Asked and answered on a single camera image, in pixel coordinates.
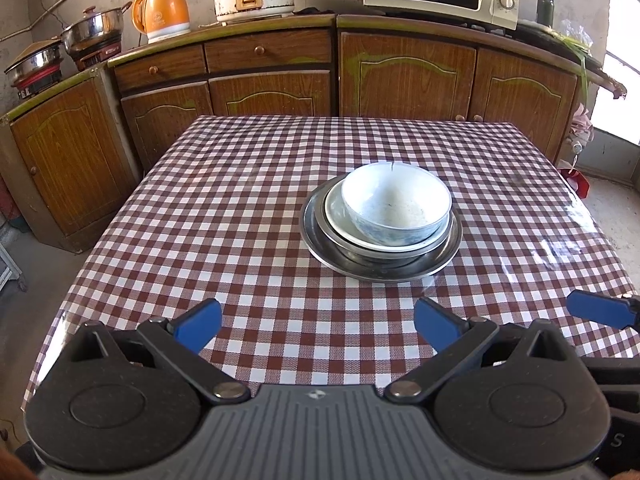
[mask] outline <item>brown and white tablecloth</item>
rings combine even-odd
[[[322,182],[378,160],[434,171],[463,240],[435,276],[382,285],[323,267],[298,229]],[[640,338],[581,322],[564,298],[633,286],[582,202],[510,124],[355,118],[201,117],[127,200],[60,307],[25,394],[80,323],[131,329],[203,300],[223,327],[201,355],[259,383],[375,383],[430,357],[413,306],[429,296],[462,317],[553,319],[580,354],[631,356]]]

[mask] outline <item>microwave knob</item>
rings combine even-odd
[[[515,2],[513,0],[498,0],[505,9],[513,9]]]

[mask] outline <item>orange kettle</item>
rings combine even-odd
[[[186,34],[191,30],[186,0],[134,0],[133,25],[149,43]]]

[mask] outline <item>floor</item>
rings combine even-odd
[[[605,180],[590,179],[585,204],[603,228],[636,286],[640,286],[640,194]],[[49,325],[88,253],[75,255],[22,235],[8,251],[27,277],[20,292],[9,282],[0,292],[0,429],[9,449],[24,442],[20,405],[31,368]]]

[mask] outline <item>pot handle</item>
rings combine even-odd
[[[133,22],[133,26],[142,34],[146,34],[145,17],[142,11],[145,3],[146,0],[133,0],[133,8],[131,9],[131,21]]]

